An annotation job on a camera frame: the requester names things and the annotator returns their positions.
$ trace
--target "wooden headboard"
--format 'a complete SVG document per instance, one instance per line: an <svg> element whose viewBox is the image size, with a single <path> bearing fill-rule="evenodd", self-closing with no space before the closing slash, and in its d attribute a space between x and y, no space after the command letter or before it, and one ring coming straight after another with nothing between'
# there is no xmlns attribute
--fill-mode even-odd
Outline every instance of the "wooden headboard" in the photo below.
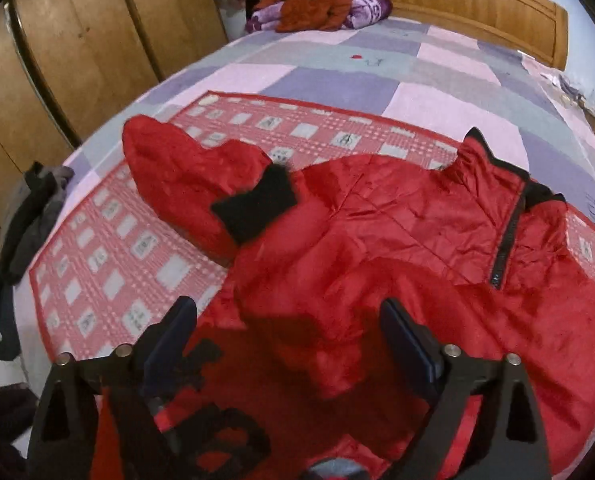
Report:
<svg viewBox="0 0 595 480"><path fill-rule="evenodd" d="M391 0L393 15L517 48L564 69L568 15L550 0Z"/></svg>

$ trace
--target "checkered bedspread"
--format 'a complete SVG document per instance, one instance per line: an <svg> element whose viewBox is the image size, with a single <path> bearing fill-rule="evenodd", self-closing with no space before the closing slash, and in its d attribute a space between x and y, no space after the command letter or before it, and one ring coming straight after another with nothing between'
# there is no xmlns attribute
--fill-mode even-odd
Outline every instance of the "checkered bedspread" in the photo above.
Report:
<svg viewBox="0 0 595 480"><path fill-rule="evenodd" d="M233 136L255 142L298 168L353 152L438 168L477 126L498 158L565 195L569 246L595 279L595 137L541 76L553 72L517 51L389 19L362 30L258 32L172 76L67 161L76 177L61 220L15 293L32 386L46 378L47 353L108 353L179 294L206 306L224 277L137 195L120 135L139 113L206 147Z"/></svg>

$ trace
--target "purple pillow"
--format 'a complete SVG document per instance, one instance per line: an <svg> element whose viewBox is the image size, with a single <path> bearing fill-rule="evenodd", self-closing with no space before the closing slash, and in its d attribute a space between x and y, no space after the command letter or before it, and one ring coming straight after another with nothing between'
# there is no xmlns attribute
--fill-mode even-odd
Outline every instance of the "purple pillow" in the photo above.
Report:
<svg viewBox="0 0 595 480"><path fill-rule="evenodd" d="M393 10L391 0L353 0L341 28L363 28L388 18Z"/></svg>
<svg viewBox="0 0 595 480"><path fill-rule="evenodd" d="M275 30L280 24L280 10L284 2L256 10L244 27L247 32ZM341 28L363 28L388 18L393 10L391 0L353 0L349 15Z"/></svg>

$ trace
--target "metal bolt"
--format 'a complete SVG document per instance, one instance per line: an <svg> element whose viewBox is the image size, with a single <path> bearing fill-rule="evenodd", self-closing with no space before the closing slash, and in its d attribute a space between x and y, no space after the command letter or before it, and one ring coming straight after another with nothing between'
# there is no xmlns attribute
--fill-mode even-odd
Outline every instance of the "metal bolt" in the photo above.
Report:
<svg viewBox="0 0 595 480"><path fill-rule="evenodd" d="M522 359L519 358L517 354L506 354L506 360L510 362L513 366L518 366L522 364Z"/></svg>
<svg viewBox="0 0 595 480"><path fill-rule="evenodd" d="M459 357L462 354L462 349L457 345L446 345L444 353L449 357Z"/></svg>
<svg viewBox="0 0 595 480"><path fill-rule="evenodd" d="M63 352L56 358L56 364L58 366L64 366L66 364L69 364L71 362L71 359L73 359L73 356L69 354L69 352Z"/></svg>
<svg viewBox="0 0 595 480"><path fill-rule="evenodd" d="M133 347L131 345L120 345L115 349L115 354L117 357L128 357L133 352Z"/></svg>

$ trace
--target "black cuff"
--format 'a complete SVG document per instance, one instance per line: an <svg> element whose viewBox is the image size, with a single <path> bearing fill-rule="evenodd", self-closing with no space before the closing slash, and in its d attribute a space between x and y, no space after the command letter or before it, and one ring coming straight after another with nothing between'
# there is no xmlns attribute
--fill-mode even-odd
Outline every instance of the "black cuff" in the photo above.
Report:
<svg viewBox="0 0 595 480"><path fill-rule="evenodd" d="M549 187L544 184L529 180L526 189L524 190L524 198L526 200L525 209L528 211L537 204L542 202L548 202L549 200L559 200L560 202L566 202L562 193L554 194Z"/></svg>
<svg viewBox="0 0 595 480"><path fill-rule="evenodd" d="M291 189L289 171L279 164L264 170L250 191L215 202L215 213L238 245L257 238L278 216L298 204Z"/></svg>

